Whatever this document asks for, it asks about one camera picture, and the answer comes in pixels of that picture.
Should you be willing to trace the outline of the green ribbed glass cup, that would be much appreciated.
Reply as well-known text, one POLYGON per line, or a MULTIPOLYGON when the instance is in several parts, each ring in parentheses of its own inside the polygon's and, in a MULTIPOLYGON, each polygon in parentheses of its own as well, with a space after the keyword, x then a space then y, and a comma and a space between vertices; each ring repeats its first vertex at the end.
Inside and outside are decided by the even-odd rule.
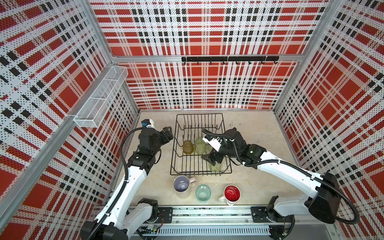
POLYGON ((207 151, 206 142, 202 138, 197 138, 195 140, 195 154, 204 155, 207 151))

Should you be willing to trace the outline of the amber textured glass cup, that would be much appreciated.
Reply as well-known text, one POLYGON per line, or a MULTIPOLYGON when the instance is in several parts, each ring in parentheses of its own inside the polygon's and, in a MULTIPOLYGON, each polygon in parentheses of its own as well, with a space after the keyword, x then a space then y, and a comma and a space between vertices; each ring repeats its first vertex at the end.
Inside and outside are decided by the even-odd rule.
POLYGON ((186 140, 183 143, 183 153, 185 155, 191 155, 194 152, 194 145, 191 141, 186 140))

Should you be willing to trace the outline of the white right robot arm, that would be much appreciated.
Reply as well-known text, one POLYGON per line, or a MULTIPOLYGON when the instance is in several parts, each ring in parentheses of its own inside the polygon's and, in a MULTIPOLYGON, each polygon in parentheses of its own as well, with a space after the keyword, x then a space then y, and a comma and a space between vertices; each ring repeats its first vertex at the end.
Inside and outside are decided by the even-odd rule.
POLYGON ((273 196, 264 213, 270 222, 289 216, 311 215, 323 223, 335 223, 341 201, 336 193, 339 188, 335 176, 304 170, 259 145, 247 144, 236 128, 223 134, 206 129, 202 133, 203 141, 212 147, 202 159, 211 165, 215 166, 224 158, 236 159, 244 167, 274 175, 302 191, 295 197, 273 196))

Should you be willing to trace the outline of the clear green glass tumbler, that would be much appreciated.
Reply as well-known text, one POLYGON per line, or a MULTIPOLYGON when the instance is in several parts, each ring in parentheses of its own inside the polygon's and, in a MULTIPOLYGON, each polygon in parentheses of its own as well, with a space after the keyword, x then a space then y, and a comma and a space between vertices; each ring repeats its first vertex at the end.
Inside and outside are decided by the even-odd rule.
POLYGON ((215 165, 209 164, 209 169, 213 173, 219 173, 222 171, 222 163, 215 163, 215 165))

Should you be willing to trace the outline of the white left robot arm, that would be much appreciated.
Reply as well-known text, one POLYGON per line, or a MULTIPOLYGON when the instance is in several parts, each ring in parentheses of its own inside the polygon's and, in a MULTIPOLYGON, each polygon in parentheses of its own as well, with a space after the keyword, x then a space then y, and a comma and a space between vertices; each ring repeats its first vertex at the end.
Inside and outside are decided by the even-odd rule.
POLYGON ((157 153, 174 135, 171 127, 157 131, 152 124, 143 124, 137 130, 140 131, 138 148, 128 160, 122 160, 124 178, 95 219, 83 224, 81 239, 128 240, 144 222, 157 219, 159 205, 156 200, 144 198, 133 211, 129 211, 129 207, 140 185, 155 165, 157 153))

